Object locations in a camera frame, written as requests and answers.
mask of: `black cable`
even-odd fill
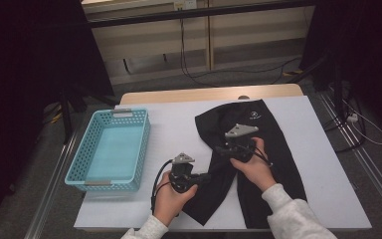
[[[215,85],[212,85],[212,84],[208,84],[208,83],[202,83],[202,82],[198,82],[197,80],[194,79],[194,77],[191,76],[191,74],[188,72],[188,67],[187,67],[187,61],[186,61],[186,57],[185,57],[185,41],[184,41],[184,35],[185,35],[185,30],[184,30],[184,20],[183,19],[180,19],[180,23],[181,23],[181,70],[182,70],[182,73],[188,77],[189,79],[191,79],[191,81],[193,81],[194,83],[198,84],[198,85],[203,85],[203,86],[208,86],[208,87],[213,87],[213,88],[218,88],[218,86],[215,86]]]
[[[263,155],[262,151],[256,147],[256,149],[260,152],[260,153],[257,153],[257,152],[254,152],[254,151],[251,151],[249,148],[247,147],[244,147],[242,145],[239,145],[239,144],[234,144],[233,146],[237,146],[243,150],[245,150],[246,152],[249,152],[249,153],[252,153],[253,155],[259,157],[262,161],[264,161],[269,167],[272,167],[273,166],[273,163],[270,162],[268,159],[265,158],[265,156]]]
[[[159,186],[159,188],[157,188],[157,191],[156,191],[156,193],[154,194],[154,197],[157,196],[157,193],[159,193],[160,188],[162,188],[163,186],[165,186],[165,185],[167,185],[167,184],[170,184],[170,182],[165,182],[165,183],[161,184],[161,185]]]
[[[172,162],[172,159],[169,159],[167,160],[163,165],[162,167],[160,168],[159,172],[157,172],[157,176],[156,176],[156,179],[154,180],[154,184],[153,184],[153,190],[151,191],[151,212],[154,213],[154,205],[155,205],[155,202],[156,202],[156,194],[157,194],[157,191],[156,191],[156,187],[157,187],[157,182],[159,181],[159,177],[160,177],[160,174],[162,174],[162,171],[163,169],[167,166],[167,164],[171,163]]]
[[[359,103],[358,99],[356,99],[355,97],[353,97],[353,98],[355,99],[355,103],[356,103],[357,109],[359,111],[359,114],[362,115],[362,109],[361,109],[361,106],[360,106],[360,103]],[[360,120],[358,121],[358,124],[359,124],[359,126],[361,128],[362,134],[364,134],[366,136],[367,132],[366,132],[364,118],[360,118]],[[345,151],[349,151],[349,150],[352,150],[354,148],[357,148],[357,147],[361,146],[365,142],[365,136],[364,135],[361,135],[361,138],[354,145],[346,147],[344,149],[335,150],[335,152],[336,153],[345,152]]]
[[[295,61],[295,60],[298,60],[298,59],[300,59],[300,58],[293,58],[292,60],[289,60],[289,61],[283,63],[282,66],[281,66],[281,73],[279,74],[279,76],[278,76],[277,79],[275,79],[273,82],[270,83],[270,85],[273,85],[274,83],[276,83],[278,80],[280,80],[280,79],[282,78],[282,74],[284,73],[284,67],[285,67],[287,64],[289,64],[289,63],[291,63],[291,62],[293,62],[293,61]]]
[[[194,83],[199,84],[199,85],[204,85],[204,86],[208,86],[208,87],[218,88],[219,86],[216,86],[216,85],[213,85],[213,84],[202,83],[202,82],[198,82],[197,80],[195,80],[196,78],[201,78],[201,77],[204,77],[204,76],[207,76],[207,75],[210,75],[210,74],[215,74],[215,73],[264,73],[264,72],[270,72],[270,71],[273,71],[273,70],[281,69],[281,73],[278,76],[278,78],[275,79],[273,82],[271,82],[271,85],[272,85],[272,84],[276,83],[278,80],[280,80],[282,78],[282,74],[284,72],[284,67],[287,64],[289,64],[289,63],[291,63],[293,61],[296,61],[296,60],[300,60],[300,57],[293,58],[293,59],[291,59],[289,61],[284,62],[283,64],[280,64],[277,67],[274,67],[274,68],[271,68],[271,69],[266,69],[266,70],[259,70],[259,71],[226,70],[226,71],[215,71],[215,72],[213,71],[213,72],[203,73],[203,74],[198,75],[198,76],[192,76],[189,73],[189,71],[188,71],[187,61],[186,61],[186,57],[185,57],[184,20],[180,19],[180,23],[181,23],[181,70],[182,70],[182,73],[184,74],[184,76],[188,77]]]

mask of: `gray floor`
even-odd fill
[[[269,52],[263,56],[253,58],[249,50],[240,52],[234,55],[234,51],[228,52],[225,50],[224,54],[227,56],[225,59],[219,59],[219,62],[225,64],[225,69],[239,70],[241,72],[223,72],[210,74],[205,77],[197,78],[201,83],[210,84],[215,86],[247,86],[247,85],[266,85],[278,79],[281,69],[275,71],[261,73],[261,70],[270,69],[279,66],[285,61],[291,60],[298,56],[300,48],[295,48],[291,54],[280,54],[279,51],[269,52],[266,48],[258,49],[258,52]],[[198,53],[190,53],[189,61],[191,68],[198,67],[200,55]],[[177,62],[177,56],[167,56],[168,62]],[[155,69],[160,69],[164,65],[163,58],[160,56],[160,63],[153,59],[141,59],[139,65],[136,63],[132,69],[137,71],[138,65],[142,76],[150,74]],[[176,74],[180,70],[175,67],[162,66],[165,73],[159,73],[163,78],[146,80],[145,77],[140,79],[130,80],[121,85],[114,86],[116,92],[115,98],[118,100],[127,92],[142,92],[142,91],[156,91],[156,90],[170,90],[170,89],[190,89],[190,88],[205,88],[206,85],[196,84],[191,79]],[[285,66],[286,71],[293,71],[297,69],[297,61],[291,62]],[[109,69],[113,78],[120,77],[124,74],[124,69]],[[259,73],[246,73],[248,71],[259,71]],[[289,78],[281,78],[279,83],[284,83]],[[309,96],[312,106],[317,113],[320,122],[327,122],[331,119],[328,112],[325,110],[323,101],[319,93],[316,93],[312,87],[311,80],[304,80],[300,83],[304,93]],[[84,128],[86,123],[80,123],[81,118],[91,116],[95,109],[101,108],[101,105],[93,99],[87,99],[89,109],[84,114],[72,113],[74,127]],[[364,114],[374,122],[377,122],[375,115],[368,110],[367,106],[363,106]],[[371,125],[367,126],[368,136],[375,140],[382,140],[382,135]],[[341,133],[338,130],[333,130],[327,133],[330,143],[334,148],[347,147],[346,142],[343,140]],[[30,163],[26,166],[22,175],[16,183],[16,193],[7,196],[0,207],[0,238],[24,238],[29,229],[29,225],[33,219],[35,211],[40,204],[40,200],[46,190],[48,182],[52,176],[53,169],[57,164],[56,159],[60,156],[63,149],[64,128],[62,121],[56,123],[45,124],[40,140],[38,141],[34,152],[30,158]],[[377,167],[382,172],[382,145],[376,145],[370,141],[366,141],[363,147],[368,151],[373,158]],[[375,185],[372,183],[368,174],[365,172],[358,159],[352,151],[339,153],[338,158],[345,169],[350,181],[356,185],[356,194],[367,213],[368,218],[373,226],[372,229],[357,232],[335,232],[338,238],[382,238],[382,197],[377,191]],[[82,230],[73,228],[78,209],[82,203],[83,194],[74,188],[68,187],[63,181],[58,184],[58,195],[53,202],[53,207],[49,211],[48,218],[44,224],[44,229],[41,238],[119,238],[121,233],[87,233]],[[168,233],[165,238],[273,238],[271,233]]]

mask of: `black curtain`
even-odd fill
[[[326,89],[334,63],[342,80],[373,109],[382,123],[382,1],[332,1],[315,8],[300,67],[306,69],[323,54],[331,58],[313,72],[314,85]]]
[[[71,85],[113,94],[80,1],[1,0],[0,203],[28,161],[44,107]]]

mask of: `black garment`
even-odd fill
[[[272,214],[262,191],[241,171],[235,169],[228,156],[216,152],[225,145],[225,132],[236,123],[257,126],[250,136],[265,140],[265,152],[274,163],[274,176],[293,199],[306,200],[305,191],[284,134],[263,101],[231,103],[213,108],[195,117],[200,137],[212,148],[208,172],[210,183],[201,186],[183,211],[204,225],[226,197],[235,175],[238,175],[238,196],[247,228],[269,228],[267,216]]]

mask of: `wire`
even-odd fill
[[[167,166],[167,164],[169,164],[171,162],[172,162],[172,159],[169,159],[165,163],[163,163],[163,165],[160,168],[159,172],[157,172],[156,179],[154,180],[153,190],[151,191],[151,212],[152,213],[154,213],[154,206],[155,206],[155,203],[156,203],[156,195],[157,195],[157,192],[158,192],[158,190],[156,191],[157,182],[159,181],[159,177],[160,177],[160,174],[162,174],[163,169]]]
[[[259,70],[259,71],[243,71],[243,70],[212,71],[212,72],[203,73],[201,75],[192,76],[189,73],[189,71],[188,71],[187,61],[186,61],[186,56],[185,56],[185,29],[184,29],[184,20],[180,19],[179,21],[181,23],[181,70],[182,70],[182,73],[184,74],[184,76],[188,77],[194,83],[199,84],[199,85],[204,85],[204,86],[218,88],[219,86],[216,86],[216,85],[213,85],[213,84],[208,84],[208,83],[198,82],[196,80],[196,78],[201,78],[201,77],[204,77],[204,76],[207,76],[207,75],[210,75],[210,74],[217,74],[217,73],[264,73],[264,72],[270,72],[270,71],[274,71],[274,70],[277,70],[277,69],[281,69],[281,73],[278,76],[278,78],[270,83],[270,85],[272,85],[272,84],[276,83],[278,80],[280,80],[282,78],[282,74],[284,72],[284,67],[287,64],[289,64],[289,63],[291,63],[293,61],[301,59],[301,57],[293,58],[293,59],[291,59],[289,61],[284,62],[283,64],[280,64],[277,67],[273,67],[273,68],[266,69],[266,70]]]
[[[366,118],[365,116],[362,115],[362,113],[359,113],[358,111],[356,111],[351,105],[349,105],[346,101],[343,101],[345,104],[347,104],[352,110],[354,113],[356,113],[357,115],[359,115],[362,119],[364,120],[367,120],[370,124],[372,124],[374,127],[376,127],[381,133],[382,133],[382,129],[377,126],[374,122],[372,122],[370,119]],[[361,134],[363,137],[365,137],[367,140],[373,142],[373,143],[376,143],[376,144],[379,144],[379,145],[382,145],[382,142],[377,142],[369,137],[367,137],[366,133],[365,132],[361,132],[356,126],[355,124],[352,122],[352,125],[353,127],[355,128],[356,131],[359,132],[359,134]]]
[[[246,148],[246,147],[244,147],[244,146],[242,146],[242,145],[239,145],[239,144],[234,144],[234,145],[237,146],[237,147],[239,147],[239,148],[241,148],[241,149],[243,149],[243,150],[245,150],[245,151],[247,151],[247,152],[249,152],[249,153],[252,153],[253,155],[255,155],[255,156],[257,156],[257,157],[259,157],[259,158],[260,158],[262,161],[264,161],[269,167],[272,167],[272,166],[273,166],[273,163],[270,162],[268,159],[265,158],[265,156],[263,155],[262,151],[261,151],[259,148],[256,147],[256,150],[259,152],[259,153],[257,153],[257,152],[254,152],[254,151],[249,150],[248,148]]]
[[[382,130],[377,126],[377,125],[375,125],[374,123],[373,123],[373,125],[375,126],[375,127],[377,127],[377,129],[379,129],[381,132],[382,132]],[[371,139],[371,138],[369,138],[369,137],[367,137],[366,135],[364,135],[356,126],[355,126],[355,124],[352,122],[352,126],[355,128],[355,130],[357,130],[358,132],[359,132],[359,134],[361,134],[363,137],[365,137],[366,139],[368,139],[369,141],[371,141],[371,142],[374,142],[375,144],[379,144],[379,145],[382,145],[382,142],[377,142],[377,141],[374,141],[373,139]]]
[[[214,87],[214,88],[218,88],[218,86],[215,86],[215,85],[212,85],[212,84],[207,84],[207,83],[202,83],[202,82],[198,82],[197,80],[195,80],[194,77],[191,76],[191,74],[188,72],[188,67],[187,67],[187,61],[186,61],[186,57],[185,57],[185,30],[184,30],[184,20],[183,19],[180,19],[180,23],[181,23],[181,70],[182,70],[182,73],[188,77],[189,79],[191,79],[194,83],[198,84],[198,85],[203,85],[203,86],[208,86],[208,87]]]
[[[162,188],[163,186],[165,186],[165,185],[167,185],[167,184],[170,184],[170,182],[165,182],[165,183],[161,184],[161,185],[159,186],[159,188],[157,188],[157,191],[156,191],[156,193],[154,194],[154,196],[157,196],[157,193],[159,193],[160,188]]]
[[[275,79],[273,82],[270,83],[270,85],[273,85],[274,83],[276,83],[278,80],[280,80],[280,79],[282,78],[282,74],[284,73],[284,67],[285,67],[287,64],[289,64],[289,63],[291,63],[291,62],[293,62],[293,61],[295,61],[295,60],[298,60],[298,59],[300,59],[300,58],[294,58],[294,59],[292,59],[292,60],[289,60],[289,61],[283,63],[282,66],[281,66],[281,73],[279,74],[279,76],[278,76],[277,79]]]

